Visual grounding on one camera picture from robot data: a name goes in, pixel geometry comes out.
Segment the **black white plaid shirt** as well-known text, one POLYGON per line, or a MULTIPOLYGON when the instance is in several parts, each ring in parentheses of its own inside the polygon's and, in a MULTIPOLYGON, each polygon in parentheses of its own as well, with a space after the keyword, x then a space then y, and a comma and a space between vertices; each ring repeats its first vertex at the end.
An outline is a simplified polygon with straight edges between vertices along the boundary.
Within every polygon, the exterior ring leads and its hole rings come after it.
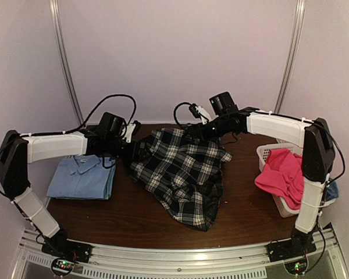
POLYGON ((141 140, 148 156, 132 162, 132 177, 174 220, 207 232, 223 195, 222 166, 233 155, 219 140, 201 142, 177 128, 154 130, 141 140))

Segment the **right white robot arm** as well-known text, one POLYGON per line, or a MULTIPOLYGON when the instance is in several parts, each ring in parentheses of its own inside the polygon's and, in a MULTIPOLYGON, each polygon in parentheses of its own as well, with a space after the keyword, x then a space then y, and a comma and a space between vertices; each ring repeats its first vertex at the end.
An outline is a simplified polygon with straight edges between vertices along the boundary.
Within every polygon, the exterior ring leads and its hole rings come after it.
POLYGON ((287 252, 297 257, 309 247, 306 237, 315 228, 322 206, 325 188, 336 156, 334 143, 325 119, 296 119, 258 108, 239 109, 228 92, 210 98, 216 118, 194 103, 189 105, 193 116, 200 119, 191 124, 186 132, 193 138, 211 141, 228 133, 264 135, 283 140, 302 149, 302 174, 304 192, 301 208, 287 243, 287 252))

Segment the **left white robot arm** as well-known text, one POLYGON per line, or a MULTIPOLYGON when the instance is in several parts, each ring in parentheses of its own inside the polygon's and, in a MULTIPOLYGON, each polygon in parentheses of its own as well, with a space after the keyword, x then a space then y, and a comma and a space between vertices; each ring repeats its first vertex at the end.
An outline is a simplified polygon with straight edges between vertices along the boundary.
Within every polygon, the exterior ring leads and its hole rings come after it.
POLYGON ((46 239, 59 258, 72 253, 69 241, 59 236, 61 226, 47 211, 31 189, 28 178, 30 163, 65 156, 96 155, 124 162, 140 162, 149 155, 145 143, 133 141, 141 124, 127 124, 124 118, 105 112, 92 129, 19 134, 6 133, 0 147, 0 194, 8 198, 46 239))

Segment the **white plastic laundry basket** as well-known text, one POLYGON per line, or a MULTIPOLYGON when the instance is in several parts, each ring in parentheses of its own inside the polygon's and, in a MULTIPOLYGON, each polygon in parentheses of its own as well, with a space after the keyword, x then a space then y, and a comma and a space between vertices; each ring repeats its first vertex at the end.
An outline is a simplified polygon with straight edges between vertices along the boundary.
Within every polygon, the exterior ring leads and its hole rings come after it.
MULTIPOLYGON (((290 143, 280 143, 280 144, 267 144, 267 145, 261 145, 259 147, 257 147, 257 155, 259 158, 259 169, 262 172, 263 167, 265 165, 265 161, 266 158, 268 157, 268 153, 269 151, 273 150, 273 149, 289 149, 292 153, 296 153, 298 155, 300 155, 302 157, 302 149, 297 147, 294 144, 290 144, 290 143)), ((291 210, 287 204, 285 203, 285 201, 283 200, 283 198, 277 197, 272 195, 274 202, 277 206, 277 209, 281 215, 281 217, 286 218, 286 217, 291 217, 294 215, 297 215, 299 213, 299 209, 298 210, 291 210)))

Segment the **folded light blue shirt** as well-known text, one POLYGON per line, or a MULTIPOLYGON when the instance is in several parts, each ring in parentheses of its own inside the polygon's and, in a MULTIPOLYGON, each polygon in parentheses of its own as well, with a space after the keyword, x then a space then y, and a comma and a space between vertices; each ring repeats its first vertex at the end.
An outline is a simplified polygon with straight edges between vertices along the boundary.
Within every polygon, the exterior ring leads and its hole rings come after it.
POLYGON ((116 161, 111 158, 69 156, 58 164, 47 197, 107 200, 112 195, 115 171, 116 161))

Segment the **pink shirt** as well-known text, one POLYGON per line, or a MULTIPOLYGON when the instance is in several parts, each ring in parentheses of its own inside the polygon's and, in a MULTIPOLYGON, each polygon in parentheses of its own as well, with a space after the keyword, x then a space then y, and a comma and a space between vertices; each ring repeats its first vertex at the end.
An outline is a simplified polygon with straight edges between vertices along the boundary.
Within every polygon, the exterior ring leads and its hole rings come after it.
POLYGON ((298 210, 304 192, 301 170, 302 157, 289 149, 269 151, 261 174, 255 185, 261 190, 283 198, 291 210, 298 210))

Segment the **left round circuit board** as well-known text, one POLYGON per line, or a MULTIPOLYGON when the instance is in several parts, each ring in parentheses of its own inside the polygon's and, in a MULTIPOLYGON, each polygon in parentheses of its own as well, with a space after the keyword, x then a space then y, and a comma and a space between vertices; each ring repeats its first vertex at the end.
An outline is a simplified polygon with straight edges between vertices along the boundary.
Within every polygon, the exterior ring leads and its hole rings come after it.
POLYGON ((75 267, 75 262, 57 257, 51 263, 51 271, 59 277, 68 276, 75 267))

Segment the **round circuit board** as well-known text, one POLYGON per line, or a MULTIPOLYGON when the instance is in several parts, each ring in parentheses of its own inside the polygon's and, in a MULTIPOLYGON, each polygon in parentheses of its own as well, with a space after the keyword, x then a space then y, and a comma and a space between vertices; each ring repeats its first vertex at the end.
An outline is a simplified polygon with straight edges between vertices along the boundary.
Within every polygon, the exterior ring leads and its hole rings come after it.
POLYGON ((57 257, 51 263, 51 271, 59 277, 68 276, 75 267, 75 262, 57 257))
POLYGON ((308 268, 308 260, 306 258, 302 258, 285 262, 284 267, 289 274, 299 276, 306 272, 308 268))

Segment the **blue denim garment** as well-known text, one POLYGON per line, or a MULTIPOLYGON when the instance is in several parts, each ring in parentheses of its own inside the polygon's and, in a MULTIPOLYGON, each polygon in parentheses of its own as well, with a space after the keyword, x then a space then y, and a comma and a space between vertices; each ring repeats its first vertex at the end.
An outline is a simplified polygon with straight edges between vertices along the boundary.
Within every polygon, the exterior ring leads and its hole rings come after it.
POLYGON ((324 205, 328 206, 336 201, 339 197, 339 190, 337 187, 337 183, 335 181, 331 181, 329 185, 326 187, 326 192, 324 196, 324 205))

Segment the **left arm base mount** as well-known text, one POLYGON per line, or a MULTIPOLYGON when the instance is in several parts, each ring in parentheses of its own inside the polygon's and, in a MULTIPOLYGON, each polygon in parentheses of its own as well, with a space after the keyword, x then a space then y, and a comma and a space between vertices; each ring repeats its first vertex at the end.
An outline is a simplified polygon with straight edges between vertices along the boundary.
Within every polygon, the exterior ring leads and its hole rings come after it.
POLYGON ((91 256, 92 246, 69 240, 58 242, 45 241, 42 245, 41 251, 69 261, 88 263, 91 256))

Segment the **front aluminium rail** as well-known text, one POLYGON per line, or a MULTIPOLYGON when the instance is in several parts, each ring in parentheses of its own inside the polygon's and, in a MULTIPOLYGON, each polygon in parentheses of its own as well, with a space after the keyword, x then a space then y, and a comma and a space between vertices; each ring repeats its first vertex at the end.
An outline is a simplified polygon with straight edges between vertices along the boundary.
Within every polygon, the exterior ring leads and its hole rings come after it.
POLYGON ((307 263, 304 278, 349 278, 332 228, 313 234, 316 250, 273 262, 268 243, 209 249, 139 249, 92 244, 87 263, 68 278, 298 278, 294 266, 307 263))

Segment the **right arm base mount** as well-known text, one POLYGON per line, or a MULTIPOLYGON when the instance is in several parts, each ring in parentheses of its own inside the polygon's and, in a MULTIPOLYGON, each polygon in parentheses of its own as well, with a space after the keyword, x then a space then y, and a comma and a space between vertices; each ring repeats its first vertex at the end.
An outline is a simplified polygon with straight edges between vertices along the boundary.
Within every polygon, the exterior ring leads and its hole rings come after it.
POLYGON ((278 262, 294 257, 303 257, 307 253, 315 252, 316 245, 309 241, 308 244, 295 245, 291 239, 273 240, 266 246, 270 262, 278 262))

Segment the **right aluminium frame post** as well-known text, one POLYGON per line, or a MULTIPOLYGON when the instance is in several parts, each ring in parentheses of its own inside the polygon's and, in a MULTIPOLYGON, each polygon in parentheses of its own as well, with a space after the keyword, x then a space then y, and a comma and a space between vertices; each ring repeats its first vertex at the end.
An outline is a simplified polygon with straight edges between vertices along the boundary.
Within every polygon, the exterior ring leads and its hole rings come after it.
POLYGON ((274 112, 280 113, 283 102, 287 94, 289 83, 294 69, 295 58, 299 49, 302 28, 305 17, 305 0, 297 0, 294 12, 293 28, 291 32, 291 39, 289 45, 289 51, 287 54, 286 64, 283 71, 282 82, 280 84, 279 93, 277 96, 274 112))

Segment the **aluminium frame post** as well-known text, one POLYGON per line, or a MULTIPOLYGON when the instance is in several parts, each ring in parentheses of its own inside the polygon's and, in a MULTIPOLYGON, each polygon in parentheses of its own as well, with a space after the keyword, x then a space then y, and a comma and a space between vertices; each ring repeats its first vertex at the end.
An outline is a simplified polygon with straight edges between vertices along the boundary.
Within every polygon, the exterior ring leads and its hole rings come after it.
POLYGON ((279 93, 277 96, 274 112, 280 113, 283 102, 287 94, 289 83, 294 69, 295 58, 299 49, 302 28, 305 17, 305 0, 297 0, 294 12, 293 28, 291 32, 291 39, 289 45, 289 51, 287 54, 286 64, 283 71, 282 82, 280 84, 279 93))
POLYGON ((84 117, 83 117, 83 114, 81 112, 81 107, 80 107, 79 100, 78 100, 77 95, 76 95, 76 90, 74 87, 74 82, 73 82, 72 74, 70 71, 65 40, 63 37, 63 30, 62 30, 62 23, 61 23, 61 18, 60 18, 60 13, 59 13, 58 1, 57 0, 50 0, 49 7, 50 7, 52 22, 54 25, 56 46, 57 46, 58 53, 59 53, 60 65, 61 65, 62 73, 63 73, 64 79, 65 79, 67 92, 69 94, 69 98, 70 98, 72 108, 73 108, 74 114, 76 116, 77 122, 78 122, 78 124, 81 124, 84 121, 84 117))

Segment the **left aluminium frame post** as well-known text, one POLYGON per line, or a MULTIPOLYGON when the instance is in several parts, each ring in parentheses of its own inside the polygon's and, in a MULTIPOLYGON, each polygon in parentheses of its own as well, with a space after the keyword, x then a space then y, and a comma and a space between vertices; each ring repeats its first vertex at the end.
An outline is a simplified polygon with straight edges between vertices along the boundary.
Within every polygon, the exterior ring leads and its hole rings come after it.
POLYGON ((56 46, 57 46, 58 53, 59 53, 60 65, 61 65, 62 73, 63 73, 64 79, 65 79, 67 92, 69 94, 69 98, 70 98, 72 108, 73 108, 74 114, 76 116, 77 122, 78 122, 78 124, 81 124, 84 121, 84 117, 83 117, 83 114, 81 112, 81 107, 80 107, 79 100, 78 100, 77 95, 76 95, 76 90, 74 87, 74 82, 73 82, 72 74, 70 71, 65 40, 63 37, 63 30, 62 30, 62 23, 61 23, 61 18, 60 18, 60 13, 59 13, 58 1, 57 0, 50 0, 49 7, 50 7, 52 22, 54 25, 56 46))

